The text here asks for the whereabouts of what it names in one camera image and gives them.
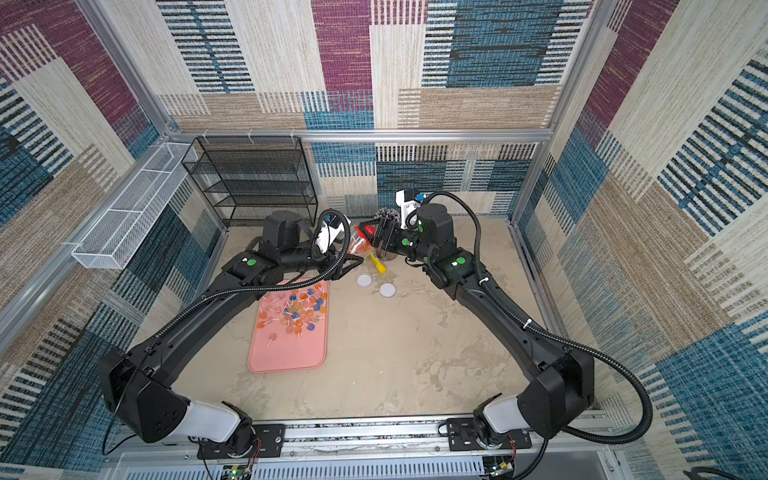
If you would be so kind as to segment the translucent white jar lid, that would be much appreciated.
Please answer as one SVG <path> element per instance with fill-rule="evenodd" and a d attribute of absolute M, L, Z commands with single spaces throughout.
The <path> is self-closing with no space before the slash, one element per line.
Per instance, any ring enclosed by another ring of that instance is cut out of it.
<path fill-rule="evenodd" d="M 373 283 L 373 279 L 367 274 L 362 274 L 357 277 L 356 282 L 361 288 L 367 288 Z"/>

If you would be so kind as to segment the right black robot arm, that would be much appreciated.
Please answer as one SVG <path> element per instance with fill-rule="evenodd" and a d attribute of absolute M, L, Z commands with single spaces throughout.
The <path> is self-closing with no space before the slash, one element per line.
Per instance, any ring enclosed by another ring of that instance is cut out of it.
<path fill-rule="evenodd" d="M 594 361 L 587 353 L 540 328 L 498 285 L 477 255 L 460 247 L 453 219 L 442 204 L 417 209 L 415 226 L 377 218 L 360 224 L 376 248 L 420 263 L 432 283 L 494 334 L 528 380 L 518 394 L 497 394 L 473 412 L 478 444 L 498 447 L 508 432 L 529 430 L 550 440 L 561 432 L 586 432 L 572 421 L 594 400 Z"/>

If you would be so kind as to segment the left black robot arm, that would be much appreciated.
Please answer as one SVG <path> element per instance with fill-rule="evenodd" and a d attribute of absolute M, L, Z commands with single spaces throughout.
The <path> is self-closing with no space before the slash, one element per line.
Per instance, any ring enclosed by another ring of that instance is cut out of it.
<path fill-rule="evenodd" d="M 107 409 L 146 443 L 195 437 L 244 455 L 256 440 L 247 413 L 228 402 L 194 401 L 172 386 L 230 320 L 266 294 L 337 280 L 359 265 L 348 252 L 351 236 L 349 220 L 335 209 L 323 211 L 315 227 L 291 211 L 270 214 L 196 300 L 147 340 L 99 361 Z"/>

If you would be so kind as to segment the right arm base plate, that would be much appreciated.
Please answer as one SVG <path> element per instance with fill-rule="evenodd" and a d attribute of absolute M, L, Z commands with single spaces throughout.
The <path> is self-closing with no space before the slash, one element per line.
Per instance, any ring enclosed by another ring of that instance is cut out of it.
<path fill-rule="evenodd" d="M 483 420 L 474 417 L 451 417 L 442 421 L 438 434 L 448 439 L 451 451 L 514 450 L 532 447 L 530 435 L 523 430 L 495 432 Z"/>

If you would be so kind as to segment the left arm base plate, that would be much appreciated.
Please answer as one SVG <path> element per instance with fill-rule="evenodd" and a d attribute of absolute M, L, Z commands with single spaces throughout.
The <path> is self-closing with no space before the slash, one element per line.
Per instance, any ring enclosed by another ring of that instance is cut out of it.
<path fill-rule="evenodd" d="M 197 459 L 277 458 L 282 452 L 285 430 L 285 424 L 251 424 L 238 428 L 223 443 L 203 439 L 198 444 Z"/>

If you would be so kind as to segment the red lid candy jar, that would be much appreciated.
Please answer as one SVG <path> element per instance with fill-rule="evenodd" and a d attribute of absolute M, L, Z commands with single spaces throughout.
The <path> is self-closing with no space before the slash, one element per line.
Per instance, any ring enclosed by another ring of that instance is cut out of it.
<path fill-rule="evenodd" d="M 374 255 L 374 248 L 358 226 L 352 228 L 348 253 L 363 259 L 371 258 Z"/>

